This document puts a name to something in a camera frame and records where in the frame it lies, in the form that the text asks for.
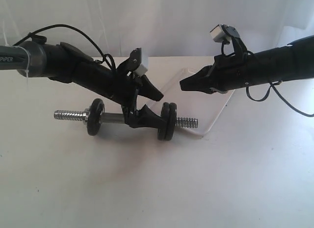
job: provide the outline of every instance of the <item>black weight plate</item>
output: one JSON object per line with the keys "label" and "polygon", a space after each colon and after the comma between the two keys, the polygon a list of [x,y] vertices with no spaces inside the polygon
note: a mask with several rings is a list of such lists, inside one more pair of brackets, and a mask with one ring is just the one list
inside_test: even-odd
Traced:
{"label": "black weight plate", "polygon": [[97,135],[101,122],[101,113],[105,110],[104,102],[97,98],[94,99],[92,105],[89,108],[89,115],[87,119],[87,133],[88,135],[95,136]]}
{"label": "black weight plate", "polygon": [[[169,119],[169,111],[170,111],[169,103],[164,102],[163,105],[162,105],[160,116],[166,122],[168,122],[168,119]],[[158,129],[158,136],[157,136],[158,140],[160,140],[160,141],[164,141],[165,140],[165,136],[166,136],[166,132],[167,132],[167,125],[168,125],[168,123],[165,125],[165,127],[162,127],[162,128]]]}
{"label": "black weight plate", "polygon": [[165,141],[170,141],[172,139],[173,133],[175,131],[176,120],[177,120],[177,105],[175,103],[169,104],[169,119],[167,124],[167,131],[165,135]]}

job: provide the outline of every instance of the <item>white backdrop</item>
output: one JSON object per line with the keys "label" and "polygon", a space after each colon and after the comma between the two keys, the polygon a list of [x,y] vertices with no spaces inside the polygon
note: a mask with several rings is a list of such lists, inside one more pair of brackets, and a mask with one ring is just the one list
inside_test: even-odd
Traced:
{"label": "white backdrop", "polygon": [[[314,0],[0,0],[9,43],[46,25],[65,23],[89,34],[114,56],[143,47],[149,56],[219,54],[209,30],[237,28],[247,47],[261,51],[312,34]],[[97,51],[74,31],[45,32],[91,56]]]}

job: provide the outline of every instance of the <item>white table surface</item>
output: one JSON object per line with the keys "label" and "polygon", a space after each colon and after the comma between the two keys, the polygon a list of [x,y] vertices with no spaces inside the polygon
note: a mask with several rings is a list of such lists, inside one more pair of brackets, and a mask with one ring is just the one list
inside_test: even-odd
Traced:
{"label": "white table surface", "polygon": [[[210,61],[150,58],[147,74],[160,88],[180,68]],[[1,75],[1,228],[314,227],[314,120],[273,92],[256,103],[237,90],[203,138],[177,131],[159,142],[155,129],[125,125],[88,136],[82,123],[52,114],[83,110],[98,95],[44,78],[29,79],[27,89],[17,72]],[[279,89],[314,110],[313,80]]]}

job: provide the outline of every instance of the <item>white wall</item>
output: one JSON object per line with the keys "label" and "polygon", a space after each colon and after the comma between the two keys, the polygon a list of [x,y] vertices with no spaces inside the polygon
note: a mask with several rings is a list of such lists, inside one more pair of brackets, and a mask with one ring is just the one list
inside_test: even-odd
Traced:
{"label": "white wall", "polygon": [[[114,56],[143,47],[149,56],[217,55],[209,30],[234,25],[247,47],[277,45],[284,26],[305,29],[314,0],[0,0],[9,43],[46,25],[65,23],[89,34]],[[95,49],[74,31],[44,33],[52,44],[66,41],[92,56]]]}

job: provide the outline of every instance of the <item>chrome threaded end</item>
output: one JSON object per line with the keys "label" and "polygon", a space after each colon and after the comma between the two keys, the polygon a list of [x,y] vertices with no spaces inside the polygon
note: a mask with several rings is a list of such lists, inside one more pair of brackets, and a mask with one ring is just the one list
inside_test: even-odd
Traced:
{"label": "chrome threaded end", "polygon": [[186,128],[197,128],[198,119],[194,118],[177,118],[176,120],[177,127],[186,127]]}
{"label": "chrome threaded end", "polygon": [[53,116],[58,120],[84,121],[87,113],[85,111],[56,110]]}

